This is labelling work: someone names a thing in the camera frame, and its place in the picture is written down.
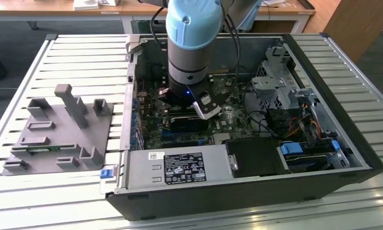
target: desk leg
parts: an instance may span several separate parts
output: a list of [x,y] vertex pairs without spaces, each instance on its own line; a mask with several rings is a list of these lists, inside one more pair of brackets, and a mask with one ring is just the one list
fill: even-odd
[[28,21],[28,24],[29,24],[29,27],[32,30],[36,30],[37,29],[37,21]]
[[299,34],[303,32],[307,21],[308,21],[310,15],[300,15],[298,21],[295,22],[295,25],[292,27],[291,33]]
[[133,20],[133,16],[131,16],[131,15],[120,16],[120,21],[121,21],[123,30],[124,30],[125,34],[132,34],[133,33],[132,20]]

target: black wire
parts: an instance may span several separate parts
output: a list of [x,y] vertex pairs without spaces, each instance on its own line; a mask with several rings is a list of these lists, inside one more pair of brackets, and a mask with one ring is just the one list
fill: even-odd
[[222,11],[223,11],[226,27],[230,31],[230,34],[231,34],[231,37],[234,40],[235,51],[236,51],[236,62],[235,62],[234,67],[231,68],[231,69],[235,69],[235,79],[234,79],[234,82],[232,82],[232,85],[231,85],[230,91],[228,91],[228,96],[230,96],[232,93],[232,89],[234,89],[236,82],[238,82],[238,69],[239,69],[239,62],[240,62],[240,41],[239,41],[238,30],[236,30],[232,18],[228,14],[226,15],[226,10],[224,10],[223,4],[220,4],[220,6],[222,6]]
[[151,24],[149,24],[149,27],[151,27],[151,33],[152,33],[152,36],[153,36],[153,40],[155,42],[159,44],[160,48],[161,48],[161,43],[155,35],[155,32],[153,32],[153,21],[155,21],[155,18],[156,16],[159,15],[159,13],[161,12],[161,10],[164,9],[164,7],[160,7],[160,9],[156,11],[156,13],[153,14],[152,16],[152,19],[151,19]]
[[238,47],[236,62],[235,62],[235,66],[232,67],[232,69],[235,68],[235,80],[234,80],[234,83],[231,85],[231,90],[232,90],[235,85],[236,85],[236,82],[238,82],[238,74],[239,74],[238,70],[239,70],[239,63],[240,63],[240,56],[242,56],[242,47],[240,47],[240,38],[238,36],[238,30],[236,30],[236,27],[235,27],[235,24],[234,24],[234,21],[232,21],[230,14],[227,14],[227,19],[228,19],[231,26],[232,26],[231,29],[234,29],[234,32],[235,32],[236,47]]
[[260,133],[270,133],[270,132],[262,132],[260,131],[260,125],[258,125],[258,136],[260,136]]
[[251,117],[250,114],[254,113],[254,112],[263,114],[264,111],[254,110],[254,111],[251,111],[251,112],[248,113],[248,117],[250,117],[250,119],[251,119],[256,124],[259,124],[260,127],[263,127],[263,128],[270,132],[270,134],[271,134],[271,136],[272,136],[274,138],[280,139],[280,136],[274,132],[274,130],[272,130],[268,126],[266,126],[264,124],[262,124],[258,120],[255,120],[255,119]]
[[270,26],[270,20],[271,20],[271,11],[270,11],[270,8],[271,6],[264,2],[262,1],[267,6],[267,10],[268,10],[268,21],[267,21],[267,24],[266,24],[266,32],[268,32],[268,26]]
[[244,109],[246,109],[246,95],[247,95],[250,84],[251,84],[251,81],[248,81],[248,84],[246,86],[246,90],[244,90],[244,94],[243,94],[243,100],[242,100],[242,105],[243,105]]

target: power supply label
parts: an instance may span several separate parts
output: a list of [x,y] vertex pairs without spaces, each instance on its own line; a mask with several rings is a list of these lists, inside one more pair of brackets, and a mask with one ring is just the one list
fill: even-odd
[[187,153],[164,156],[166,184],[207,181],[203,154]]

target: gray floor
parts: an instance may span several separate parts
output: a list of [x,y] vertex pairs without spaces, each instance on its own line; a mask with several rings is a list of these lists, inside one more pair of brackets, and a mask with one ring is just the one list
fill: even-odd
[[[47,34],[121,34],[119,21],[108,22],[39,22],[36,31],[27,22],[0,22],[0,60],[8,74],[0,87],[16,88],[28,71]],[[380,35],[358,62],[360,70],[383,92],[383,35]],[[0,91],[0,117],[15,90]]]
[[[0,22],[0,61],[8,74],[0,87],[16,88],[25,76],[47,34],[85,35],[121,34],[120,21],[39,22],[31,30],[27,22]],[[0,91],[0,117],[9,104],[15,90]]]

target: light blue robot arm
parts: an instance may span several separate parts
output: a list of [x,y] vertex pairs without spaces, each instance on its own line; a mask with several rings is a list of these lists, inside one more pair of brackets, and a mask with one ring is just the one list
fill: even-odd
[[[160,6],[167,4],[166,0],[139,1]],[[260,2],[262,0],[168,1],[168,89],[184,104],[194,105],[202,119],[207,120],[216,115],[226,101],[224,95],[214,94],[207,77],[214,41],[222,24],[230,15],[236,29],[248,30]]]

